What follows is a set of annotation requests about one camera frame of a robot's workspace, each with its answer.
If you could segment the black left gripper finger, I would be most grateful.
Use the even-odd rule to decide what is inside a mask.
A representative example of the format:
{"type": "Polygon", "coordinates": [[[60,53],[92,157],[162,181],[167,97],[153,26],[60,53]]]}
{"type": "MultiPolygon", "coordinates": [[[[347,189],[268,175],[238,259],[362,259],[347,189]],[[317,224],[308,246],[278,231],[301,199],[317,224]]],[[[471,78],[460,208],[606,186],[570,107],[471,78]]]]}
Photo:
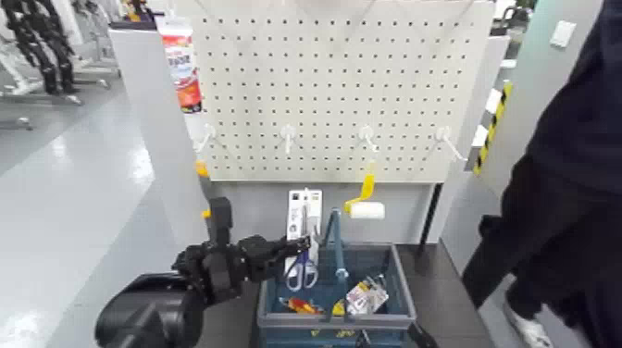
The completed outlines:
{"type": "Polygon", "coordinates": [[[271,254],[277,259],[298,256],[311,247],[311,242],[312,240],[309,236],[292,240],[288,240],[286,237],[283,237],[273,243],[271,254]]]}

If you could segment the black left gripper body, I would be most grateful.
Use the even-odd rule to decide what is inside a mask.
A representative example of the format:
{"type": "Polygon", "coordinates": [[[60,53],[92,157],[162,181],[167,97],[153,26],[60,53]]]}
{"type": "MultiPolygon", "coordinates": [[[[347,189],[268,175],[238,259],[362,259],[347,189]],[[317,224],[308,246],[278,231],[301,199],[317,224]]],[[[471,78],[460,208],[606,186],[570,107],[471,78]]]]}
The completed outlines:
{"type": "Polygon", "coordinates": [[[253,235],[235,244],[203,242],[178,254],[171,269],[196,290],[206,305],[216,305],[242,293],[246,281],[259,283],[282,273],[292,256],[286,238],[268,241],[253,235]]]}

